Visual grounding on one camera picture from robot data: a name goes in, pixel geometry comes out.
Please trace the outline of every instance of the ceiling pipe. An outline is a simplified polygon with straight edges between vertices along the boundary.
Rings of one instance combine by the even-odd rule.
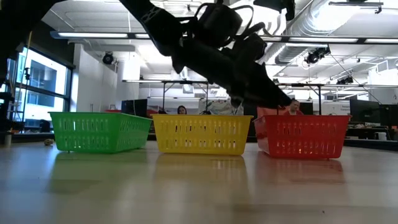
[[[330,0],[313,0],[301,15],[291,23],[284,35],[292,36],[328,36],[345,24],[359,7],[329,6]],[[290,64],[302,55],[308,47],[292,47],[285,44],[273,44],[266,53],[267,63]]]

